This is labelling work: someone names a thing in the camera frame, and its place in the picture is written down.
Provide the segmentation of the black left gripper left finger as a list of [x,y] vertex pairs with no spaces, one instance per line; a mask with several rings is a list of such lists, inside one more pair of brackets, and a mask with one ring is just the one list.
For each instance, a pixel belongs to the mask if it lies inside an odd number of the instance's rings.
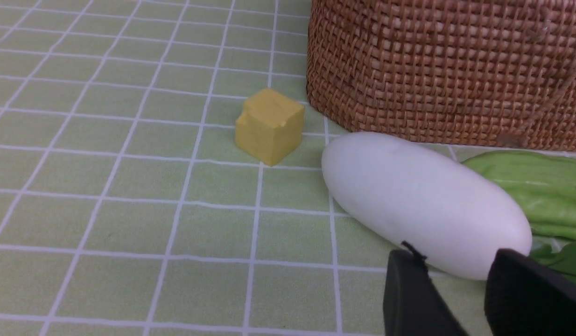
[[392,250],[383,297],[386,336],[466,336],[432,282],[427,259],[410,243]]

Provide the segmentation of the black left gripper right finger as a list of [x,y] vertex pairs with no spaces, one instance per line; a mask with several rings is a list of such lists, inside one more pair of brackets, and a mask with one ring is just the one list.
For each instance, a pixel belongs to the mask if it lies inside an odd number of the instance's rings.
[[576,336],[576,283],[500,249],[488,273],[484,312],[495,336]]

